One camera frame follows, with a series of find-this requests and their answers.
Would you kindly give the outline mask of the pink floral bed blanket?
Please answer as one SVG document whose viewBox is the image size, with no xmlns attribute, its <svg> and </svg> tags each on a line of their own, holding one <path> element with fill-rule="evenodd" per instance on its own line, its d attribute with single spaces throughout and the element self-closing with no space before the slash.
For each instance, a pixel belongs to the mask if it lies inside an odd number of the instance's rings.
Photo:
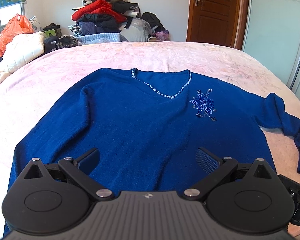
<svg viewBox="0 0 300 240">
<path fill-rule="evenodd" d="M 0 239 L 16 144 L 59 97 L 100 68 L 194 73 L 218 78 L 259 96 L 275 93 L 286 111 L 300 119 L 300 101 L 271 71 L 243 51 L 207 43 L 118 42 L 60 49 L 8 76 L 0 84 Z"/>
</svg>

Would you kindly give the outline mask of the dark clothes pile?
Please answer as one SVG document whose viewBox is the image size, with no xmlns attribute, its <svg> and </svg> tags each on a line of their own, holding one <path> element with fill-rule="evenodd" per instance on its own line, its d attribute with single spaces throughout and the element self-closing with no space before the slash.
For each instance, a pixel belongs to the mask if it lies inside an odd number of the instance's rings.
<svg viewBox="0 0 300 240">
<path fill-rule="evenodd" d="M 81 7 L 73 8 L 74 24 L 70 32 L 81 43 L 96 41 L 168 41 L 169 31 L 156 14 L 140 12 L 139 4 L 129 0 L 83 0 Z"/>
</svg>

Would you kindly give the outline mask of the blue knit sweater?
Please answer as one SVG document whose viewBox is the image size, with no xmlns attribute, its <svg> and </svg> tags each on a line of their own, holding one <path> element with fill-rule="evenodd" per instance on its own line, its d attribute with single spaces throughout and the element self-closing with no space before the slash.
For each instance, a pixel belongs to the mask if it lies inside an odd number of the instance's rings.
<svg viewBox="0 0 300 240">
<path fill-rule="evenodd" d="M 294 202 L 264 129 L 293 138 L 284 101 L 194 74 L 99 69 L 67 90 L 15 147 L 5 239 L 290 239 Z M 238 168 L 205 198 L 198 148 Z M 96 148 L 98 198 L 62 197 L 58 161 Z"/>
</svg>

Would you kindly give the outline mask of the red garment on pile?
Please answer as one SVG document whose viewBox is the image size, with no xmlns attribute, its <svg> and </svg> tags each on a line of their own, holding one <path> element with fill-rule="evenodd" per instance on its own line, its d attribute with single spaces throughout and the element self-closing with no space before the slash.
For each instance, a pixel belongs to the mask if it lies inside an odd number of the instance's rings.
<svg viewBox="0 0 300 240">
<path fill-rule="evenodd" d="M 126 21 L 126 16 L 115 12 L 112 9 L 112 5 L 105 0 L 97 0 L 89 5 L 77 10 L 71 16 L 73 21 L 78 21 L 85 14 L 106 14 L 112 16 L 117 23 L 123 23 Z"/>
</svg>

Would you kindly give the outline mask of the light blue knit garment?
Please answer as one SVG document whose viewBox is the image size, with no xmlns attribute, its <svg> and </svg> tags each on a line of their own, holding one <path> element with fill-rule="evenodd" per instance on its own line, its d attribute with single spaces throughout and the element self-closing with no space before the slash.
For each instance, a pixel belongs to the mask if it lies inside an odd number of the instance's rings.
<svg viewBox="0 0 300 240">
<path fill-rule="evenodd" d="M 76 37 L 80 45 L 99 44 L 109 42 L 128 42 L 120 33 L 100 33 Z"/>
</svg>

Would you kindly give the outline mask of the white quilted jacket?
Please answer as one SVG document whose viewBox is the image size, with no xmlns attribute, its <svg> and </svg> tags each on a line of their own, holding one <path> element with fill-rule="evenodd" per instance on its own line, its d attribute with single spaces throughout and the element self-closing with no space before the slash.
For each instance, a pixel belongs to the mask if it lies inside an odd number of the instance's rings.
<svg viewBox="0 0 300 240">
<path fill-rule="evenodd" d="M 45 33 L 20 34 L 7 44 L 0 62 L 0 84 L 21 67 L 44 53 Z"/>
</svg>

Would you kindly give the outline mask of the wardrobe sliding door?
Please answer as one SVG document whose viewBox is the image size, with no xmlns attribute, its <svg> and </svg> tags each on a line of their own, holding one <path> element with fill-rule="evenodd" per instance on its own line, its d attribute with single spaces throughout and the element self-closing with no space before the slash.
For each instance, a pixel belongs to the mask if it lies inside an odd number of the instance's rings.
<svg viewBox="0 0 300 240">
<path fill-rule="evenodd" d="M 300 100 L 300 0 L 249 0 L 243 51 Z"/>
</svg>

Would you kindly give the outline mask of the orange plastic bag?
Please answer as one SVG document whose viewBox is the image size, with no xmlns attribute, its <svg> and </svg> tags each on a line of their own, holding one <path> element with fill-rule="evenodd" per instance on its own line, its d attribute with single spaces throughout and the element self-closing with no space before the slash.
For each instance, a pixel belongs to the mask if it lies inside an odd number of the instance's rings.
<svg viewBox="0 0 300 240">
<path fill-rule="evenodd" d="M 4 55 L 6 46 L 13 40 L 15 36 L 31 33 L 33 33 L 33 27 L 26 16 L 19 14 L 14 15 L 0 33 L 0 57 Z"/>
</svg>

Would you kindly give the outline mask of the brown wooden door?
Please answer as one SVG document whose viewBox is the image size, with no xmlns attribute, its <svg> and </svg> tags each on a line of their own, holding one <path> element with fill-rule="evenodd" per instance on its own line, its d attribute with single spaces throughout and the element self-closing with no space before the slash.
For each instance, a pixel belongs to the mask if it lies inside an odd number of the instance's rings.
<svg viewBox="0 0 300 240">
<path fill-rule="evenodd" d="M 242 49 L 249 0 L 190 0 L 187 42 Z"/>
</svg>

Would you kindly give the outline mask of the purple plastic bag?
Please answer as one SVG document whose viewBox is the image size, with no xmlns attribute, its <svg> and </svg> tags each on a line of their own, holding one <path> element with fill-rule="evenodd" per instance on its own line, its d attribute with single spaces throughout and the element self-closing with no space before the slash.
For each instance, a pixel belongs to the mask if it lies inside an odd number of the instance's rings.
<svg viewBox="0 0 300 240">
<path fill-rule="evenodd" d="M 157 31 L 155 36 L 157 41 L 168 41 L 170 38 L 170 33 L 168 30 Z"/>
</svg>

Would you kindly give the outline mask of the leopard print fuzzy hat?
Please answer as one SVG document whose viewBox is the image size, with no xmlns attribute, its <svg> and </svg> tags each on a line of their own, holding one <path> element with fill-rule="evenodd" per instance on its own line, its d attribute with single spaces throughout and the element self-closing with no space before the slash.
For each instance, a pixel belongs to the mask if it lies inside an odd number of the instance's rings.
<svg viewBox="0 0 300 240">
<path fill-rule="evenodd" d="M 72 48 L 78 46 L 78 40 L 71 35 L 63 35 L 56 41 L 57 49 Z"/>
</svg>

